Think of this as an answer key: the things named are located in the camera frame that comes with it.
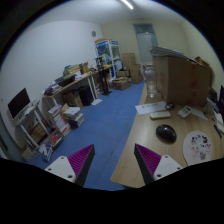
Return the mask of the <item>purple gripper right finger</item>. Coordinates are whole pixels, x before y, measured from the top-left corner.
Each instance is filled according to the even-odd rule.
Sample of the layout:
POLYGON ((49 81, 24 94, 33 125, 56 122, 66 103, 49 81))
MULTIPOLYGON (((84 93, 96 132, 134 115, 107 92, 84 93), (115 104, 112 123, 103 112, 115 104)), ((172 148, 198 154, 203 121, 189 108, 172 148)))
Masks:
POLYGON ((134 155, 146 185, 182 169, 169 155, 161 156, 139 144, 135 144, 134 155))

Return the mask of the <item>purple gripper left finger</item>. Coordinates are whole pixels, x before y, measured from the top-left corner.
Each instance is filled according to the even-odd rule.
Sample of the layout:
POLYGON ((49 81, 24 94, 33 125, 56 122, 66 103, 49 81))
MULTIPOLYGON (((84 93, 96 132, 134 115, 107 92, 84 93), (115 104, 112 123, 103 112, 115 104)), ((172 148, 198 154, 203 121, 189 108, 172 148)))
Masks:
POLYGON ((46 171, 83 187, 94 155, 95 148, 91 144, 68 157, 58 157, 46 171))

